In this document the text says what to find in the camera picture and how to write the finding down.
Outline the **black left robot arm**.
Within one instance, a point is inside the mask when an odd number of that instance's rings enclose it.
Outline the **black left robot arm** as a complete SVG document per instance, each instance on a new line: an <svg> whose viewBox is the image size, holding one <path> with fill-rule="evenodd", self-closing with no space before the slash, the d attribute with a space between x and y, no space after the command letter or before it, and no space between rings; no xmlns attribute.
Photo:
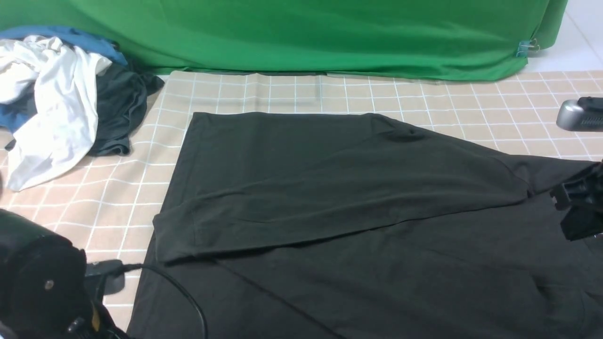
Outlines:
<svg viewBox="0 0 603 339"><path fill-rule="evenodd" d="M5 339L127 338L103 305L125 285L121 260L89 262L64 236L1 210L0 266Z"/></svg>

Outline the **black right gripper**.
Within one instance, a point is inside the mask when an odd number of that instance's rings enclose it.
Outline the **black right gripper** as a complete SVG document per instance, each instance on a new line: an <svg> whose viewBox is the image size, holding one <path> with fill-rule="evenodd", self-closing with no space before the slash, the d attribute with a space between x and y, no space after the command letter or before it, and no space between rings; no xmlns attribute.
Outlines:
<svg viewBox="0 0 603 339"><path fill-rule="evenodd" d="M603 233L603 164L594 164L555 186L550 196L558 211L566 211L560 225L568 241Z"/></svg>

